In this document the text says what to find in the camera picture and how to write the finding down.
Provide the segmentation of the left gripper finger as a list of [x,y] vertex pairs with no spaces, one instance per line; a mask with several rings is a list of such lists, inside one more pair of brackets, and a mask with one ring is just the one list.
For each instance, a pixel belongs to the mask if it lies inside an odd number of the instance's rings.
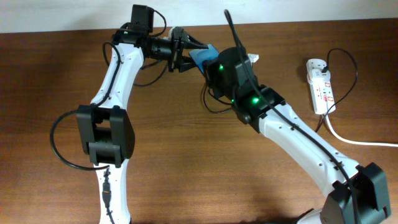
[[208,46],[206,44],[196,40],[196,38],[194,38],[188,34],[186,41],[185,41],[185,48],[186,49],[208,49]]
[[180,64],[180,72],[186,72],[195,67],[197,67],[195,62],[183,62]]

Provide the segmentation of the blue Galaxy smartphone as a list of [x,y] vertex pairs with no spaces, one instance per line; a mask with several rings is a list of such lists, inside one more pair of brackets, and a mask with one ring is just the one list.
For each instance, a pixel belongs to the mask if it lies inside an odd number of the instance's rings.
[[207,49],[194,49],[189,51],[189,56],[202,74],[204,74],[203,62],[205,60],[213,60],[219,55],[218,50],[212,44],[208,44],[207,47]]

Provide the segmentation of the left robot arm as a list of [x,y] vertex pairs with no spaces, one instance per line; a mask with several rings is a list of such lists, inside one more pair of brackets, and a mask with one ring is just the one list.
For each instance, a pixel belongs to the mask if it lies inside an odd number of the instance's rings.
[[184,72],[195,66],[183,55],[185,49],[207,49],[181,27],[168,38],[151,34],[150,28],[130,25],[113,35],[112,58],[103,83],[89,105],[76,115],[83,151],[96,171],[100,193],[100,223],[130,223],[127,205],[127,165],[135,134],[127,114],[134,80],[145,59],[167,62],[167,69]]

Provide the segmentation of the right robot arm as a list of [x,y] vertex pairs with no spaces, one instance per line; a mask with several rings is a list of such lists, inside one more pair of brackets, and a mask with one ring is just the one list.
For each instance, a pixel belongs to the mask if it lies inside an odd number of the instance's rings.
[[377,224],[390,217],[384,171],[375,163],[361,166],[310,129],[283,97],[258,83],[242,49],[209,47],[194,59],[215,98],[231,100],[238,118],[280,146],[326,197],[322,208],[307,211],[298,223]]

